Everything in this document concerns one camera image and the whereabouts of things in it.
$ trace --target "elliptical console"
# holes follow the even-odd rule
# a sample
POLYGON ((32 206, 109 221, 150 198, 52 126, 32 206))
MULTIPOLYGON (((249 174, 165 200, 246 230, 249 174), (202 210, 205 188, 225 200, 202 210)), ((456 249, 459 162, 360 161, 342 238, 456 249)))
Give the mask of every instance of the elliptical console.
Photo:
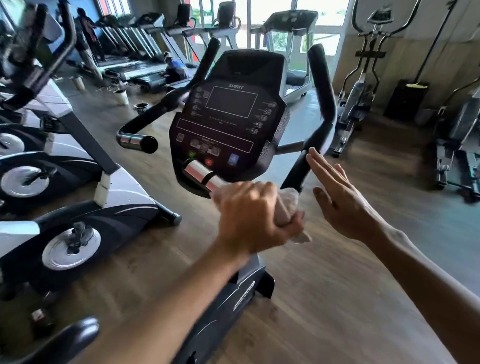
MULTIPOLYGON (((278 142, 289 120, 280 96, 286 78, 284 56, 255 49, 226 51, 205 80, 219 46, 218 39, 212 38, 189 85, 172 90, 124 125, 117 134, 118 143, 124 148, 154 153, 156 139, 136 133, 174 110, 191 91, 169 131, 173 168, 183 187, 208 197, 209 191, 223 181, 260 176, 274 155, 300 152, 281 186, 300 192, 310 171, 305 159, 308 149, 314 147, 324 153, 335 131, 335 97, 322 45, 314 45, 307 55, 323 119, 319 117, 320 126, 307 140, 283 146, 278 142)), ((255 292, 271 298, 274 286, 261 258, 253 255, 195 323, 173 363, 206 363, 255 292)))

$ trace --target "person's right hand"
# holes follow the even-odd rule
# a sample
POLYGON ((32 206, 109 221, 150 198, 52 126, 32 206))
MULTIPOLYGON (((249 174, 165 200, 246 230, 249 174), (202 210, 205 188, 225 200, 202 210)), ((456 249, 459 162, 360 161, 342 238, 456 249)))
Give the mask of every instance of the person's right hand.
POLYGON ((315 148, 310 148, 307 162, 325 187, 313 189, 325 219, 347 238, 368 243, 392 227, 373 209, 350 183, 339 164, 331 166, 315 148))

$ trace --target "control panel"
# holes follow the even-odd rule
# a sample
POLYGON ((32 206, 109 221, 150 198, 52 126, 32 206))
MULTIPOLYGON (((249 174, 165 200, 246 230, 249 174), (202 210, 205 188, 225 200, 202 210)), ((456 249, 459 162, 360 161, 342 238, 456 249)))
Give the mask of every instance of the control panel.
POLYGON ((207 80, 191 91, 173 120, 172 156, 197 159, 232 181, 257 163, 266 143, 274 142, 285 110, 279 95, 260 86, 207 80))

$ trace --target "white bike shroud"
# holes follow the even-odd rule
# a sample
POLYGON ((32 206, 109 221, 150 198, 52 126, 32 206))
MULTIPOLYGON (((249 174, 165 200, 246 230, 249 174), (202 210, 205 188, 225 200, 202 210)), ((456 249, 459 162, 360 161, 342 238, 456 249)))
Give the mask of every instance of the white bike shroud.
MULTIPOLYGON (((68 99, 52 80, 42 89, 42 92, 37 96, 36 100, 31 101, 25 108, 46 111, 55 118, 60 118, 73 111, 68 99)), ((45 147, 45 152, 52 156, 62 155, 73 158, 87 158, 92 160, 92 163, 96 163, 69 134, 51 133, 45 147)), ((3 158, 8 158, 8 156, 0 157, 0 162, 3 158)), ((110 175, 105 172, 102 173, 101 180, 95 191, 94 202, 101 208, 143 204, 144 206, 142 207, 132 208, 158 209, 155 201, 147 194, 137 180, 120 166, 118 170, 110 175)), ((67 237, 71 234, 71 231, 72 230, 69 229, 62 232, 47 244, 42 258, 46 267, 53 270, 77 267, 87 261, 100 246, 101 236, 96 231, 94 241, 90 241, 88 245, 80 247, 79 253, 70 256, 75 257, 75 262, 72 263, 71 260, 68 260, 67 254, 65 254, 64 257, 66 259, 65 264, 53 263, 48 260, 51 250, 58 249, 59 243, 64 245, 66 252, 67 245, 60 238, 67 237)), ((0 259, 40 233, 40 226, 35 221, 0 221, 0 259)))

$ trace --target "person's left hand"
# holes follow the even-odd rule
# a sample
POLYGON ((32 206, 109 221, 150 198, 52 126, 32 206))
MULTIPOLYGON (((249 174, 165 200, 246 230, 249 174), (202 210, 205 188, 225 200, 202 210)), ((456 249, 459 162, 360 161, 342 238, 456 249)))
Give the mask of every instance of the person's left hand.
POLYGON ((251 254, 284 245, 303 231, 302 214, 279 228, 274 223, 278 187, 272 182, 237 182, 212 193, 220 211, 218 241, 234 253, 251 254))

